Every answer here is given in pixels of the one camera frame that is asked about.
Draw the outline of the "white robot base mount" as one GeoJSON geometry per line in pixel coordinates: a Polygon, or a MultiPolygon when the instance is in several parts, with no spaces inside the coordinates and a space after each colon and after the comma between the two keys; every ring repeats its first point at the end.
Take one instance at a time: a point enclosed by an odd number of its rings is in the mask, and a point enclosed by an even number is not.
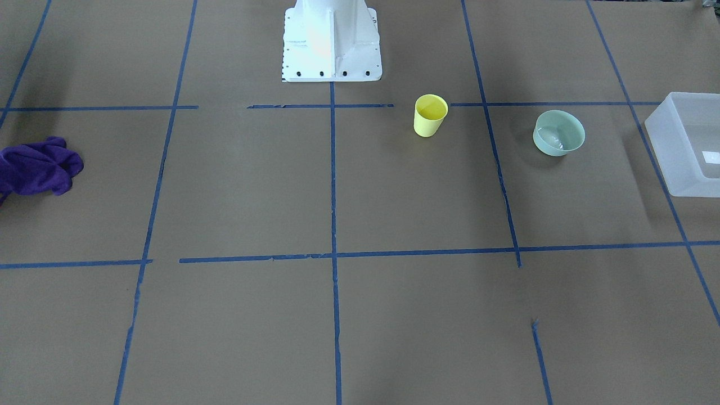
{"type": "Polygon", "coordinates": [[[297,1],[283,19],[283,82],[383,77],[377,13],[365,1],[297,1]]]}

